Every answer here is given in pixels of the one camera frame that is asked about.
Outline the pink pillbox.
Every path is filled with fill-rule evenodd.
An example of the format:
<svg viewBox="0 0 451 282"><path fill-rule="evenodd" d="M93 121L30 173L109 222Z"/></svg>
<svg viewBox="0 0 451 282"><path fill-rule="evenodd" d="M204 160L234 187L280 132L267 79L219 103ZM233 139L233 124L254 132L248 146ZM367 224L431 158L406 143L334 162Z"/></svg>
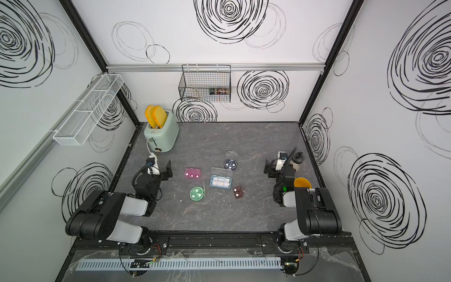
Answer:
<svg viewBox="0 0 451 282"><path fill-rule="evenodd" d="M202 176L202 172L197 168L186 168L184 176L187 178L199 179Z"/></svg>

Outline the green round pillbox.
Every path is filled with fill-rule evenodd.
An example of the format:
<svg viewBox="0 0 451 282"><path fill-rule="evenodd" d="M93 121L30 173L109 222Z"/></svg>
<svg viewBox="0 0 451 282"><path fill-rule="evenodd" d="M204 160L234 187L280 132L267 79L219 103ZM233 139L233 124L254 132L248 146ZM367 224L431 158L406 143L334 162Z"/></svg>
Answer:
<svg viewBox="0 0 451 282"><path fill-rule="evenodd" d="M194 202L199 202L205 198L206 190L205 183L195 186L190 190L190 199Z"/></svg>

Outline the blue rectangular pillbox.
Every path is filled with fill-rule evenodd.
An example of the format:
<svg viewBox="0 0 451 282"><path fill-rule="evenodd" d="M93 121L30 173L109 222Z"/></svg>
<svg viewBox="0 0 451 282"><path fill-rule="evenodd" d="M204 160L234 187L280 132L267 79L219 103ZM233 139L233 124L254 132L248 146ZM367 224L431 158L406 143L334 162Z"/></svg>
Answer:
<svg viewBox="0 0 451 282"><path fill-rule="evenodd" d="M222 168L211 168L209 185L211 188L230 189L233 183L233 171Z"/></svg>

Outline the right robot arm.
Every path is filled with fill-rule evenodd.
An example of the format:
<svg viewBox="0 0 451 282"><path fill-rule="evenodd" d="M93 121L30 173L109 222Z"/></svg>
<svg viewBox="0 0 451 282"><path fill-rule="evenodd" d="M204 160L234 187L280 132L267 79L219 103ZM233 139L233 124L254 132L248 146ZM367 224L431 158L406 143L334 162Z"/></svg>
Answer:
<svg viewBox="0 0 451 282"><path fill-rule="evenodd" d="M295 173L295 168L287 160L265 161L264 174L276 181L272 189L273 201L296 211L296 219L278 229L278 247L287 248L290 243L311 236L340 235L341 219L328 189L313 188Z"/></svg>

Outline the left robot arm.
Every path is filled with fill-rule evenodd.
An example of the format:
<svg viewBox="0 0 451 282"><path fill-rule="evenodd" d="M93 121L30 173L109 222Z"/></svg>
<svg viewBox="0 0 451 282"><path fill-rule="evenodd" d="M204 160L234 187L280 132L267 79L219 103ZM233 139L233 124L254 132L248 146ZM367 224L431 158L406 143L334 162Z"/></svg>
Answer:
<svg viewBox="0 0 451 282"><path fill-rule="evenodd" d="M149 229L126 223L120 215L149 217L152 215L161 192L161 183L173 177L171 161L160 170L155 157L132 178L134 194L122 192L93 192L73 213L66 223L69 236L85 240L111 241L151 248Z"/></svg>

